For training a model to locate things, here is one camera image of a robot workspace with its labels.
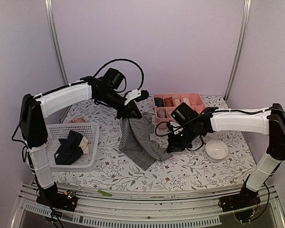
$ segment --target small white bowl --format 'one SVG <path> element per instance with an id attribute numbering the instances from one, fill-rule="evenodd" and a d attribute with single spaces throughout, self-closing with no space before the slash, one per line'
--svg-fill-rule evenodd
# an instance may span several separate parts
<path id="1" fill-rule="evenodd" d="M 210 140 L 206 144 L 206 156 L 210 161 L 221 162 L 228 156 L 228 147 L 221 140 Z"/>

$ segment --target pink organizer tray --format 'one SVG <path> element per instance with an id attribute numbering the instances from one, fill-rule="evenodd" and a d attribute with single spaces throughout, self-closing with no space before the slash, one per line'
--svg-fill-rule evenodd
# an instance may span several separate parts
<path id="1" fill-rule="evenodd" d="M 161 98 L 161 99 L 165 99 L 165 98 L 169 98 L 172 97 L 172 100 L 174 101 L 175 98 L 179 99 L 181 103 L 183 103 L 182 98 L 188 98 L 190 101 L 190 107 L 195 110 L 198 114 L 200 114 L 205 108 L 205 104 L 203 102 L 203 100 L 201 99 L 199 94 L 154 94 L 153 96 L 153 102 L 154 102 L 154 108 L 155 108 L 155 121 L 156 124 L 159 124 L 160 122 L 163 121 L 175 121 L 172 116 L 171 113 L 174 111 L 174 109 L 176 108 L 176 106 L 173 107 L 157 107 L 155 105 L 155 98 Z M 160 118 L 157 115 L 157 112 L 160 110 L 164 110 L 165 114 L 166 114 L 166 118 Z M 161 124 L 159 125 L 159 128 L 167 128 L 166 124 Z"/>

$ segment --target floral tablecloth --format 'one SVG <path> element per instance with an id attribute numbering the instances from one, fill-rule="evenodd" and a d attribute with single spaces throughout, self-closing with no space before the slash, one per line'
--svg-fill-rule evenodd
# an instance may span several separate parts
<path id="1" fill-rule="evenodd" d="M 206 106 L 227 108 L 220 96 L 203 96 Z M 153 115 L 152 98 L 137 103 L 141 112 Z M 85 101 L 71 107 L 65 123 L 96 122 L 100 135 L 96 161 L 91 172 L 52 172 L 55 181 L 83 187 L 130 191 L 177 191 L 211 189 L 240 184 L 256 166 L 250 149 L 241 132 L 209 133 L 205 143 L 211 139 L 225 142 L 229 155 L 219 163 L 211 162 L 205 156 L 205 146 L 190 152 L 173 153 L 165 162 L 156 162 L 148 170 L 141 170 L 126 155 L 118 151 L 121 131 L 116 111 L 92 101 Z M 166 147 L 167 137 L 154 136 L 162 147 Z M 194 148 L 201 141 L 196 139 Z"/>

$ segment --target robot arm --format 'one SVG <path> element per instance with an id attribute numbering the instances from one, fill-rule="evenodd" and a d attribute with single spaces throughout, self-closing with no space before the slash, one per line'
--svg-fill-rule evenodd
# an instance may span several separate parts
<path id="1" fill-rule="evenodd" d="M 134 100 L 141 101 L 148 98 L 149 94 L 136 89 L 125 97 L 120 96 L 115 90 L 123 79 L 124 76 L 118 70 L 110 68 L 103 77 L 87 76 L 45 94 L 27 94 L 23 97 L 19 127 L 27 146 L 29 166 L 42 190 L 38 203 L 71 211 L 76 207 L 76 197 L 57 192 L 47 158 L 48 133 L 44 119 L 63 108 L 89 99 L 94 99 L 96 104 L 116 109 L 118 119 L 141 118 Z"/>
<path id="2" fill-rule="evenodd" d="M 185 103 L 179 105 L 172 117 L 182 126 L 174 131 L 168 128 L 168 152 L 192 148 L 192 140 L 214 131 L 244 131 L 269 135 L 269 146 L 257 167 L 246 179 L 239 194 L 222 197 L 219 205 L 223 211 L 236 210 L 260 203 L 257 192 L 285 160 L 285 113 L 280 104 L 271 108 L 231 110 L 206 108 L 200 115 Z"/>

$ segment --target striped cloth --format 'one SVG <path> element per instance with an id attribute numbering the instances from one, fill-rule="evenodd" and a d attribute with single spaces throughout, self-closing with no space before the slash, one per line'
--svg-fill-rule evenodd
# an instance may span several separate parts
<path id="1" fill-rule="evenodd" d="M 166 149 L 160 148 L 156 141 L 150 139 L 154 133 L 152 116 L 143 113 L 141 119 L 122 119 L 120 127 L 122 138 L 119 150 L 127 155 L 143 170 L 147 170 L 156 161 L 164 161 L 172 157 Z"/>

